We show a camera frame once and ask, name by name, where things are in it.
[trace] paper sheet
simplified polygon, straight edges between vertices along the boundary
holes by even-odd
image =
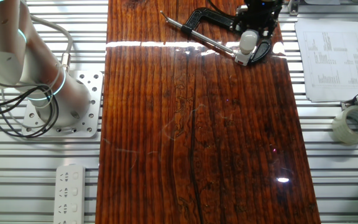
[[[358,23],[299,20],[295,24],[311,101],[346,101],[358,94]]]

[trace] tool tip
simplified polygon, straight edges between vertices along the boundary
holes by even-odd
[[[162,10],[160,11],[160,13],[165,17],[166,20],[168,20],[168,16],[166,16]]]

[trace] power strip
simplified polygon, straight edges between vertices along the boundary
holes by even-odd
[[[53,224],[83,224],[85,168],[60,166],[56,170]]]

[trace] tape roll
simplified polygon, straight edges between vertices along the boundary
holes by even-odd
[[[338,140],[346,144],[358,143],[358,132],[353,131],[346,123],[351,118],[358,123],[358,106],[350,106],[334,118],[333,131]]]

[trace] metal plate with holes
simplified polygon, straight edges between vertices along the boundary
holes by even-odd
[[[103,74],[92,71],[70,71],[70,75],[82,82],[91,95],[89,109],[77,123],[68,127],[54,126],[40,138],[91,138],[98,131],[98,115],[103,87]],[[35,107],[29,102],[25,110],[26,126],[45,124],[37,115]],[[39,129],[22,128],[23,134],[31,134]]]

